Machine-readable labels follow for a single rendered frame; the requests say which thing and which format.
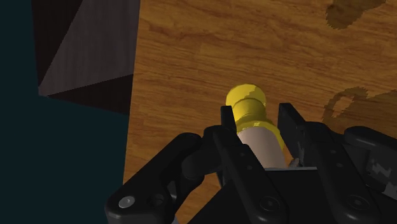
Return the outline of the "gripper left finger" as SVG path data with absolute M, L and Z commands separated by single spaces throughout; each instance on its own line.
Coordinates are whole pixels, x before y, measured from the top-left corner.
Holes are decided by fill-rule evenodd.
M 109 224 L 173 224 L 187 196 L 218 172 L 221 190 L 187 224 L 288 224 L 288 207 L 248 145 L 230 106 L 202 136 L 182 133 L 106 202 Z

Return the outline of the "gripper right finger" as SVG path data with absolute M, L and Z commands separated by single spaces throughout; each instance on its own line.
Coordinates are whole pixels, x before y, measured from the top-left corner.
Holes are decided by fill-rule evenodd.
M 316 167 L 336 224 L 397 224 L 397 139 L 364 126 L 343 134 L 290 103 L 277 127 L 301 167 Z

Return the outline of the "yellow capped beige bottle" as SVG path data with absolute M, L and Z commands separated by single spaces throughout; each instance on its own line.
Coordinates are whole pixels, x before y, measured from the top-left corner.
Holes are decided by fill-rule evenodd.
M 263 90 L 254 84 L 233 87 L 225 104 L 232 107 L 237 135 L 248 145 L 264 168 L 285 169 L 285 143 L 279 129 L 267 118 L 267 100 Z

